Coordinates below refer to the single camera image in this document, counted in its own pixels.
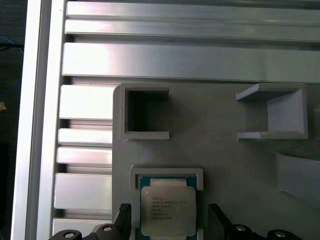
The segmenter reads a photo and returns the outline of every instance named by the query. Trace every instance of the dark background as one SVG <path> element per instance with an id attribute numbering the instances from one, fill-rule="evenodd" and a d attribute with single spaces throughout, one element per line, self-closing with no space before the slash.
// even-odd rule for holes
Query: dark background
<path id="1" fill-rule="evenodd" d="M 0 0 L 0 35 L 17 44 L 25 41 L 27 0 Z M 0 52 L 0 102 L 7 110 L 0 112 L 0 231 L 10 239 L 15 179 L 21 85 L 3 95 L 21 80 L 23 56 L 18 49 Z"/>

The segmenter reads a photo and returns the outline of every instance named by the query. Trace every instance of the open box-shaped holder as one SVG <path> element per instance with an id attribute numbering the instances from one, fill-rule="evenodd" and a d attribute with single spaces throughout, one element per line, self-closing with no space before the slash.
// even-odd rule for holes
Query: open box-shaped holder
<path id="1" fill-rule="evenodd" d="M 236 100 L 266 102 L 263 107 L 267 108 L 267 131 L 238 132 L 238 140 L 308 138 L 307 100 L 303 85 L 259 83 L 237 93 Z"/>
<path id="2" fill-rule="evenodd" d="M 169 84 L 123 83 L 121 89 L 120 137 L 127 140 L 168 140 L 169 132 L 154 129 L 152 113 L 169 99 Z"/>

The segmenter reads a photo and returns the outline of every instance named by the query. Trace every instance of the bolt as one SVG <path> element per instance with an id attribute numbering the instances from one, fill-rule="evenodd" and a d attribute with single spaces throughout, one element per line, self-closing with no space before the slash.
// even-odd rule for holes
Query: bolt
<path id="1" fill-rule="evenodd" d="M 65 234 L 64 237 L 65 237 L 66 239 L 68 239 L 68 238 L 72 238 L 74 235 L 75 235 L 74 233 L 69 232 L 69 233 Z"/>
<path id="2" fill-rule="evenodd" d="M 282 231 L 276 231 L 274 234 L 279 238 L 285 238 L 286 237 L 286 235 Z"/>
<path id="3" fill-rule="evenodd" d="M 112 229 L 112 227 L 109 227 L 109 226 L 106 226 L 104 229 L 103 229 L 103 231 L 110 231 Z"/>
<path id="4" fill-rule="evenodd" d="M 237 229 L 238 231 L 245 231 L 246 230 L 246 228 L 242 225 L 236 226 L 235 229 Z"/>

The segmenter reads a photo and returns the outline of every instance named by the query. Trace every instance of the black clamp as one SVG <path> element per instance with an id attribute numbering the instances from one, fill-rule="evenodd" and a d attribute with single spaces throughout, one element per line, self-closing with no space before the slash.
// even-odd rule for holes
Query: black clamp
<path id="1" fill-rule="evenodd" d="M 123 203 L 113 224 L 104 224 L 84 238 L 77 230 L 63 230 L 49 240 L 129 240 L 130 234 L 131 205 Z"/>
<path id="2" fill-rule="evenodd" d="M 263 237 L 248 226 L 232 224 L 217 204 L 208 207 L 208 233 L 210 240 L 302 240 L 293 233 L 275 229 Z"/>

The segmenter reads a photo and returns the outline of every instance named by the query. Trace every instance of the blue cable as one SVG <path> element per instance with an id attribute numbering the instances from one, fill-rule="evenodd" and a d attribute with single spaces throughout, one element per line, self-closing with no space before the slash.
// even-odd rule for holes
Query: blue cable
<path id="1" fill-rule="evenodd" d="M 16 44 L 14 41 L 10 40 L 9 38 L 7 38 L 5 36 L 1 36 L 0 35 L 0 39 L 6 40 L 11 44 Z M 21 54 L 23 55 L 24 51 L 20 47 L 19 47 L 19 50 L 20 50 Z M 10 95 L 10 94 L 14 93 L 15 90 L 20 86 L 21 82 L 22 82 L 22 79 L 17 81 L 16 84 L 12 88 L 10 88 L 9 90 L 7 90 L 5 92 L 0 92 L 0 97 L 7 96 L 7 95 Z"/>

